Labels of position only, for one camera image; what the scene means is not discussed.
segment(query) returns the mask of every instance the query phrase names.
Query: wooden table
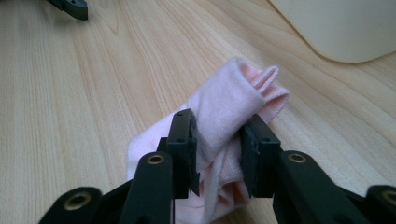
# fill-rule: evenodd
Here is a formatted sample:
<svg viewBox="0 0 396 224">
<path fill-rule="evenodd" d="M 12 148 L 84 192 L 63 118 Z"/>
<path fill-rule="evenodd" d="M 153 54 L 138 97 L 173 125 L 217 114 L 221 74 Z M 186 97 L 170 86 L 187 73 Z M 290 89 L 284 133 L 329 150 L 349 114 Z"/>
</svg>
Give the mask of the wooden table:
<svg viewBox="0 0 396 224">
<path fill-rule="evenodd" d="M 70 189 L 123 183 L 129 140 L 234 55 L 279 65 L 290 101 L 271 128 L 284 149 L 361 195 L 396 185 L 396 53 L 324 59 L 266 0 L 98 0 L 89 13 L 0 0 L 0 223 L 37 223 Z M 265 199 L 216 221 L 275 222 Z"/>
</svg>

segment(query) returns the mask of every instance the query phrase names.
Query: towel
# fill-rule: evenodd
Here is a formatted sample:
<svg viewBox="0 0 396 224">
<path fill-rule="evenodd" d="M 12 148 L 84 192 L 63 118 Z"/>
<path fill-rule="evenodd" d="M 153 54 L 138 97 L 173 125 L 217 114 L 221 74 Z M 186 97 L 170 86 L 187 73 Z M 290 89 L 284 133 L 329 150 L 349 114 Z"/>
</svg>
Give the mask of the towel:
<svg viewBox="0 0 396 224">
<path fill-rule="evenodd" d="M 209 223 L 249 202 L 237 132 L 254 114 L 268 123 L 283 108 L 288 91 L 274 83 L 277 73 L 276 66 L 261 70 L 231 58 L 177 110 L 190 108 L 196 118 L 201 197 L 191 192 L 189 199 L 175 201 L 176 223 Z M 134 177 L 139 159 L 168 135 L 177 111 L 131 140 L 128 179 Z"/>
</svg>

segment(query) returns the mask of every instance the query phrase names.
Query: fabric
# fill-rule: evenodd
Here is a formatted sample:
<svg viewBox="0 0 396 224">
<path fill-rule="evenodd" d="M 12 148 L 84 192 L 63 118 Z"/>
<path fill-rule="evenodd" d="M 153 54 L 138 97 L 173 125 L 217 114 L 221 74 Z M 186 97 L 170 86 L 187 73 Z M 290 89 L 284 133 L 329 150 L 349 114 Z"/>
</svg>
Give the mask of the fabric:
<svg viewBox="0 0 396 224">
<path fill-rule="evenodd" d="M 232 58 L 210 77 L 179 110 L 190 108 L 197 124 L 197 172 L 201 197 L 176 200 L 177 223 L 209 223 L 249 201 L 239 166 L 239 128 L 254 114 L 269 122 L 288 99 L 288 91 L 275 84 L 276 66 L 256 68 Z M 169 133 L 172 117 L 135 136 L 128 147 L 128 179 L 137 163 L 155 151 Z"/>
</svg>

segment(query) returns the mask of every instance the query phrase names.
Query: pink cloth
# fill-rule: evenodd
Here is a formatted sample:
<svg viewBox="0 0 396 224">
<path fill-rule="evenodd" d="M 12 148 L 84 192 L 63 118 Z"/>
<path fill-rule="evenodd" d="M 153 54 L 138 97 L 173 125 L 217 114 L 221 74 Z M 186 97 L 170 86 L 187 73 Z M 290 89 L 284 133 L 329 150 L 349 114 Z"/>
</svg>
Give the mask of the pink cloth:
<svg viewBox="0 0 396 224">
<path fill-rule="evenodd" d="M 248 203 L 237 131 L 254 114 L 269 122 L 288 99 L 276 85 L 278 68 L 262 71 L 240 58 L 232 58 L 204 83 L 179 110 L 190 108 L 197 123 L 197 172 L 200 194 L 176 200 L 177 223 L 209 223 Z M 139 159 L 155 151 L 169 132 L 172 113 L 134 137 L 128 148 L 128 179 Z"/>
</svg>

